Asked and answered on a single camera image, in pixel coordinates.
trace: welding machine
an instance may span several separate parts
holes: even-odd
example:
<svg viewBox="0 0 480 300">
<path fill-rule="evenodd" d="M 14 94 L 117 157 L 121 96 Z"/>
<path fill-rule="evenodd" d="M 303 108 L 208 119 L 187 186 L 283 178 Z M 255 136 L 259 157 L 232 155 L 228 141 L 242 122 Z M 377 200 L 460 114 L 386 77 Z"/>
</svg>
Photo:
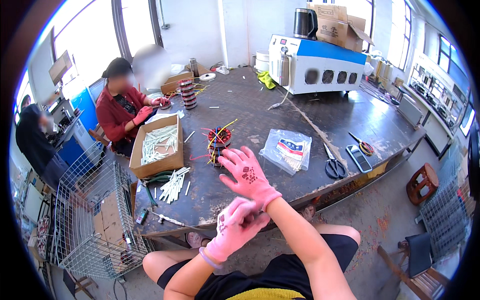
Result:
<svg viewBox="0 0 480 300">
<path fill-rule="evenodd" d="M 367 56 L 323 41 L 272 35 L 270 76 L 295 94 L 358 89 Z"/>
</svg>

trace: stack of stators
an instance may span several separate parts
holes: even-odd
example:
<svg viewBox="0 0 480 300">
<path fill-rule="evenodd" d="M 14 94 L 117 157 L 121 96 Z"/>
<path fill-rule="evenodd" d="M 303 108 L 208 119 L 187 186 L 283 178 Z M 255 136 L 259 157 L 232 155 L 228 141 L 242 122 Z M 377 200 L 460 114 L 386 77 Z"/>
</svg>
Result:
<svg viewBox="0 0 480 300">
<path fill-rule="evenodd" d="M 222 130 L 221 127 L 217 127 L 208 134 L 208 142 L 211 142 L 208 147 L 208 153 L 210 154 L 213 165 L 215 167 L 221 167 L 222 165 L 218 162 L 218 157 L 222 155 L 222 150 L 232 142 L 232 133 L 228 128 Z"/>
<path fill-rule="evenodd" d="M 193 79 L 185 79 L 179 82 L 180 95 L 186 109 L 192 109 L 197 106 L 197 97 L 195 96 L 195 85 Z"/>
</svg>

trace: black hair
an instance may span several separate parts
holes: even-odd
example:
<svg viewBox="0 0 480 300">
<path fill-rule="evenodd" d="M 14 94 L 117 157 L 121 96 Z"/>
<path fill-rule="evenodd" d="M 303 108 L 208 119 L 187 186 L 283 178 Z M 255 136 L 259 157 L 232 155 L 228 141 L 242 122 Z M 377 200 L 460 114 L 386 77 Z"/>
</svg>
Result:
<svg viewBox="0 0 480 300">
<path fill-rule="evenodd" d="M 22 103 L 20 104 L 20 109 L 22 109 L 22 107 L 24 107 L 27 104 L 27 102 L 30 101 L 30 99 L 31 98 L 29 94 L 25 95 L 25 97 L 22 99 Z"/>
<path fill-rule="evenodd" d="M 103 71 L 102 78 L 112 78 L 119 75 L 127 75 L 131 72 L 132 66 L 130 63 L 124 58 L 117 57 L 112 60 L 107 69 Z"/>
</svg>

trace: metal wire cage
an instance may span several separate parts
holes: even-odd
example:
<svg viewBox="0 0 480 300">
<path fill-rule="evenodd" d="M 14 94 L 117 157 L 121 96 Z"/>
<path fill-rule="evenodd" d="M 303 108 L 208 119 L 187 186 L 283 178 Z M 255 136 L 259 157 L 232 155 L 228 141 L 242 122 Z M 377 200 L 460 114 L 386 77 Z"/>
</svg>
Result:
<svg viewBox="0 0 480 300">
<path fill-rule="evenodd" d="M 475 201 L 470 196 L 463 158 L 459 143 L 455 142 L 437 172 L 440 183 L 437 191 L 420 209 L 420 219 L 430 233 L 434 261 L 455 250 L 470 236 Z"/>
<path fill-rule="evenodd" d="M 128 172 L 98 142 L 60 179 L 53 263 L 73 273 L 114 279 L 142 264 L 150 240 L 133 234 Z"/>
</svg>

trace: person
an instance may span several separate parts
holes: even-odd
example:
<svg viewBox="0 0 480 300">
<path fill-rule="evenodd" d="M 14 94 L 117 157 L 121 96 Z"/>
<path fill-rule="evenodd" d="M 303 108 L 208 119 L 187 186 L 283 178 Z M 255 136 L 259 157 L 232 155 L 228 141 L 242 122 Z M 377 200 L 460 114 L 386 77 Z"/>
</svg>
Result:
<svg viewBox="0 0 480 300">
<path fill-rule="evenodd" d="M 18 148 L 25 155 L 35 172 L 55 191 L 60 178 L 68 169 L 68 165 L 48 142 L 41 128 L 50 122 L 37 104 L 29 104 L 30 96 L 22 100 L 20 120 L 17 124 L 15 139 Z"/>
<path fill-rule="evenodd" d="M 170 101 L 160 97 L 150 99 L 133 87 L 130 63 L 115 58 L 103 72 L 105 88 L 96 102 L 96 117 L 105 135 L 112 141 L 112 150 L 130 157 L 138 128 L 155 112 L 154 106 L 168 106 Z"/>
<path fill-rule="evenodd" d="M 197 239 L 199 249 L 156 251 L 143 260 L 146 274 L 164 291 L 164 299 L 354 299 L 343 273 L 360 244 L 352 227 L 312 225 L 266 179 L 253 152 L 225 149 L 220 180 L 236 198 L 217 217 L 217 235 Z M 266 226 L 270 218 L 295 254 L 274 258 L 258 276 L 240 271 L 215 276 L 215 268 Z"/>
</svg>

